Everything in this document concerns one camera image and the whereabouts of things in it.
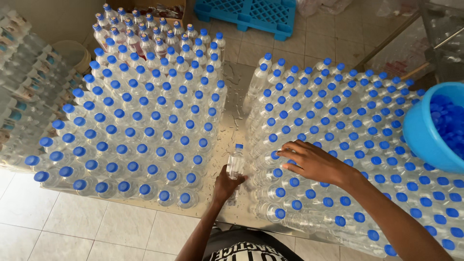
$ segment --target stainless steel table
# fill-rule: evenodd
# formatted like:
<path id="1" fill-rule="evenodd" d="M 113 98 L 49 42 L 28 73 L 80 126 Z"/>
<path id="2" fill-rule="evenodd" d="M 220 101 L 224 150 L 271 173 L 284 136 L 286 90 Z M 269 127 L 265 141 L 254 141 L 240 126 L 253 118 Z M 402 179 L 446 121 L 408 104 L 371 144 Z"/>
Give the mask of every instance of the stainless steel table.
<path id="1" fill-rule="evenodd" d="M 196 207 L 192 209 L 181 209 L 177 204 L 170 207 L 162 207 L 156 201 L 144 201 L 141 199 L 133 200 L 111 200 L 124 204 L 144 207 L 148 209 L 156 209 L 170 213 L 186 215 L 191 217 L 201 217 L 206 210 L 207 205 L 211 201 L 213 195 L 213 186 L 217 175 L 222 166 L 227 164 L 229 154 L 235 150 L 235 143 L 244 145 L 244 153 L 249 152 L 247 141 L 245 139 L 246 129 L 245 121 L 247 116 L 242 111 L 243 99 L 248 90 L 248 85 L 253 76 L 255 67 L 226 62 L 224 67 L 224 81 L 228 87 L 225 111 L 219 123 L 217 142 L 213 149 L 213 156 L 208 163 L 206 175 L 203 176 L 203 188 L 199 193 L 200 200 Z M 242 185 L 238 195 L 236 206 L 225 206 L 218 216 L 219 222 L 229 224 L 237 224 L 249 228 L 256 228 L 270 232 L 293 235 L 301 238 L 313 239 L 318 241 L 326 241 L 318 239 L 315 234 L 308 235 L 306 233 L 286 228 L 279 224 L 274 224 L 262 219 L 258 219 L 253 214 L 253 209 L 258 203 L 252 193 L 245 189 Z"/>

